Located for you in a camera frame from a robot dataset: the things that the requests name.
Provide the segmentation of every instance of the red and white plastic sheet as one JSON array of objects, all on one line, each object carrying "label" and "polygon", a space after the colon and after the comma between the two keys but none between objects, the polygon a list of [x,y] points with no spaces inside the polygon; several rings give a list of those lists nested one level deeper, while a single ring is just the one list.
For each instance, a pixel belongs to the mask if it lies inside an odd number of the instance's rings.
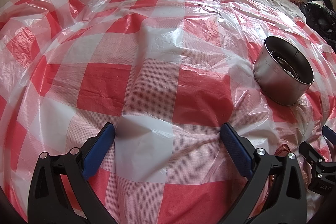
[{"label": "red and white plastic sheet", "polygon": [[[321,127],[336,129],[336,55],[301,18],[252,0],[13,0],[0,12],[0,185],[25,218],[39,154],[80,147],[106,122],[115,144],[90,184],[119,224],[215,224],[246,182],[224,122],[270,154],[308,140],[333,159]],[[253,78],[270,35],[314,70],[292,107]]]}]

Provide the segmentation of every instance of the silver screw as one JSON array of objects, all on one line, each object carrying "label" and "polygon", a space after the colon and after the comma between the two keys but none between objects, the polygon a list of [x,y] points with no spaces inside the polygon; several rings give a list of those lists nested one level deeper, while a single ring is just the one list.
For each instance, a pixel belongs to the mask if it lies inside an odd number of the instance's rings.
[{"label": "silver screw", "polygon": [[288,157],[293,160],[293,159],[295,159],[295,154],[294,153],[289,153]]},{"label": "silver screw", "polygon": [[79,149],[77,147],[74,147],[70,150],[70,154],[71,155],[77,155],[79,152]]},{"label": "silver screw", "polygon": [[47,153],[47,152],[42,152],[42,153],[40,154],[40,158],[41,158],[41,159],[45,159],[47,156],[48,156],[48,153]]},{"label": "silver screw", "polygon": [[266,151],[262,148],[258,148],[257,153],[258,153],[258,155],[263,156],[263,155],[265,155]]}]

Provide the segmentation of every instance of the metal pot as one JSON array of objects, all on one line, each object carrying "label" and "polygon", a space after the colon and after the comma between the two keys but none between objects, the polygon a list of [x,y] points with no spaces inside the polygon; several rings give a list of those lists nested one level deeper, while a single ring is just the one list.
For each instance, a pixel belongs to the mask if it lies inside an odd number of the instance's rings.
[{"label": "metal pot", "polygon": [[314,72],[305,56],[279,37],[266,37],[253,63],[254,78],[273,101],[294,105],[314,82]]}]

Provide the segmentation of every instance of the blue rubber pad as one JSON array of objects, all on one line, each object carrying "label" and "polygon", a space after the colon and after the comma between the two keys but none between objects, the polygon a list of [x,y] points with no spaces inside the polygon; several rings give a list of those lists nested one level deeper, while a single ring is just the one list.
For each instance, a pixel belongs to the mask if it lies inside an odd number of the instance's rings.
[{"label": "blue rubber pad", "polygon": [[220,129],[220,138],[239,174],[249,180],[253,175],[253,160],[239,141],[239,137],[227,124],[223,124]]},{"label": "blue rubber pad", "polygon": [[82,174],[85,180],[94,176],[98,171],[107,151],[114,142],[115,134],[113,124],[109,124],[84,158]]},{"label": "blue rubber pad", "polygon": [[326,137],[333,145],[336,145],[336,133],[332,131],[329,127],[322,127],[322,135]]}]

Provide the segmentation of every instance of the checkered tablecloth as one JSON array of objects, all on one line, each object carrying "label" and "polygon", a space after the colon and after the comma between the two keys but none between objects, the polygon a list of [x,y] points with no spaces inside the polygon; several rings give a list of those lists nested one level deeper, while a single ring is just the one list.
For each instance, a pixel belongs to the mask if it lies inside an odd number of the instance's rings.
[{"label": "checkered tablecloth", "polygon": [[[300,18],[251,0],[13,0],[0,12],[0,185],[24,217],[39,154],[81,147],[106,122],[115,144],[89,182],[119,224],[215,224],[246,182],[219,140],[227,121],[270,154],[308,140],[334,159],[321,126],[336,130],[336,55]],[[292,107],[253,78],[270,35],[315,73]]]}]

